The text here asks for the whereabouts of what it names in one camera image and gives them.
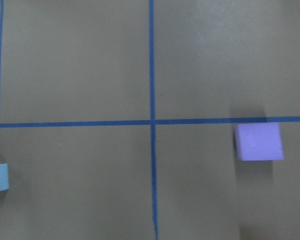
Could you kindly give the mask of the purple foam block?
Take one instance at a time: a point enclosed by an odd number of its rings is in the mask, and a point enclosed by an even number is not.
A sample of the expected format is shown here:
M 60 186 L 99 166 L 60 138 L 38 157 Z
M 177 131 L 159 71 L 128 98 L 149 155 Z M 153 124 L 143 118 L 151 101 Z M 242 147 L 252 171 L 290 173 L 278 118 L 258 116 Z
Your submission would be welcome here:
M 284 159 L 278 122 L 238 124 L 234 128 L 236 152 L 241 161 Z

